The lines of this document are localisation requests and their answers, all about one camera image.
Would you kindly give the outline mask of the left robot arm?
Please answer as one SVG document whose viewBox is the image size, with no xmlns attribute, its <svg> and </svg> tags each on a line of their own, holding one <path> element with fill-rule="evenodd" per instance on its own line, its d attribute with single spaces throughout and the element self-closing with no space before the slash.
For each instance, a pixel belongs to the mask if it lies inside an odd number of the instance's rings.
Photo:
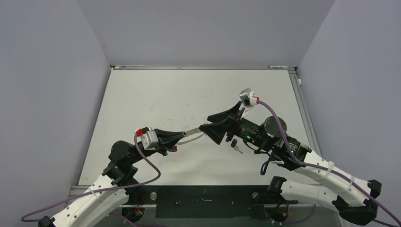
<svg viewBox="0 0 401 227">
<path fill-rule="evenodd" d="M 52 216 L 44 216 L 39 227 L 93 227 L 118 206 L 136 203 L 141 197 L 141 187 L 161 176 L 160 170 L 150 162 L 149 156 L 159 153 L 166 156 L 176 151 L 176 146 L 190 131 L 163 131 L 138 129 L 133 142 L 117 141 L 112 145 L 109 164 L 84 193 L 71 198 L 70 204 Z M 147 162 L 157 175 L 151 180 L 138 182 L 134 175 L 139 161 Z"/>
</svg>

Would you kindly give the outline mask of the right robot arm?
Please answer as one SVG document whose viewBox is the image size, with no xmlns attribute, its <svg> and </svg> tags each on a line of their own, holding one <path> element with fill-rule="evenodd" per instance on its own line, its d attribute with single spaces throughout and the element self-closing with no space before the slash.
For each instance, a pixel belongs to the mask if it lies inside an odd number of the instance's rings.
<svg viewBox="0 0 401 227">
<path fill-rule="evenodd" d="M 275 176 L 267 189 L 272 202 L 294 200 L 318 204 L 360 226 L 376 219 L 380 182 L 361 180 L 337 168 L 308 145 L 287 135 L 285 122 L 275 113 L 257 125 L 245 119 L 245 111 L 236 104 L 227 111 L 211 115 L 208 123 L 200 126 L 200 131 L 217 144 L 238 137 L 254 145 L 255 154 L 267 154 L 269 158 L 261 168 L 262 175 L 269 164 L 275 164 L 316 181 L 316 185 L 309 185 Z"/>
</svg>

